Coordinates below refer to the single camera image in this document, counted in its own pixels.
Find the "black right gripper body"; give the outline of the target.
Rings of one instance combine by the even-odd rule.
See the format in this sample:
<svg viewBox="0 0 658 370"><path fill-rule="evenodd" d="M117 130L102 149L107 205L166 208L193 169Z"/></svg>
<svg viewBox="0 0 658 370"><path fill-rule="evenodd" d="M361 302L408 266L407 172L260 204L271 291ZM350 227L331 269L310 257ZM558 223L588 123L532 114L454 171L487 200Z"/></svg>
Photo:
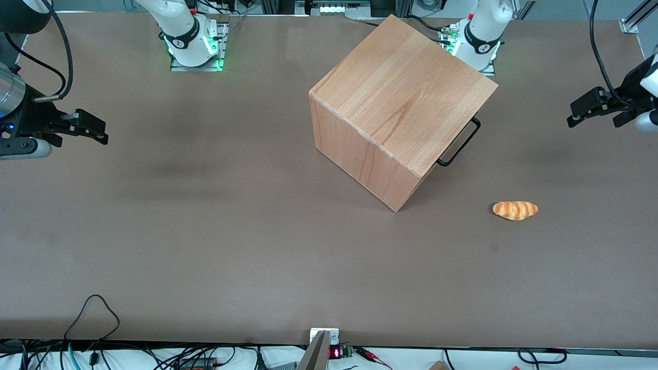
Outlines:
<svg viewBox="0 0 658 370"><path fill-rule="evenodd" d="M65 112L58 110L54 103L35 103L33 98L42 94L26 86L23 99L8 113L2 113L2 150L51 150L47 141L33 138L39 131L59 131L65 134L68 124L63 122Z"/></svg>

